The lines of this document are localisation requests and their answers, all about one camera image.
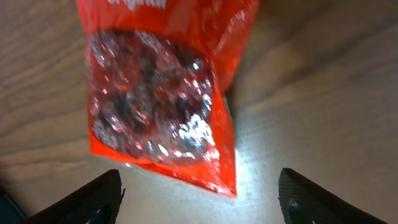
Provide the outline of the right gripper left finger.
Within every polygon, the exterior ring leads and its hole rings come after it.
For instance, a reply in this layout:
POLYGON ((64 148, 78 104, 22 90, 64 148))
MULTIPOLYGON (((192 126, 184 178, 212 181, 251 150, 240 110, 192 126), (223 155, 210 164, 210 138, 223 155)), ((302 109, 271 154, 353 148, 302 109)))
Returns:
POLYGON ((121 176, 111 169, 27 219, 37 224, 115 224, 124 197, 121 176))

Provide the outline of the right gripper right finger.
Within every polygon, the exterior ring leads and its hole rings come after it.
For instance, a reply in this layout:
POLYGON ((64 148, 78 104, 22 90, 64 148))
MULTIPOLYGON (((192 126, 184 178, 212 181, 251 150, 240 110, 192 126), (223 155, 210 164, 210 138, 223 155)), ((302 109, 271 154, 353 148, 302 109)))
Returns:
POLYGON ((291 168, 281 170, 278 185, 286 223, 383 223, 291 168))

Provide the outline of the red Hacks candy bag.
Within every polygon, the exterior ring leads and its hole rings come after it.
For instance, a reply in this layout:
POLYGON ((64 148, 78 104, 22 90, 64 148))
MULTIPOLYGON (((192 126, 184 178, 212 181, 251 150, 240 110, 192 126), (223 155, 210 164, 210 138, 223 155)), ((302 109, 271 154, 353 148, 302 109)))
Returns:
POLYGON ((258 0, 78 0, 90 151, 236 198, 224 101, 258 0))

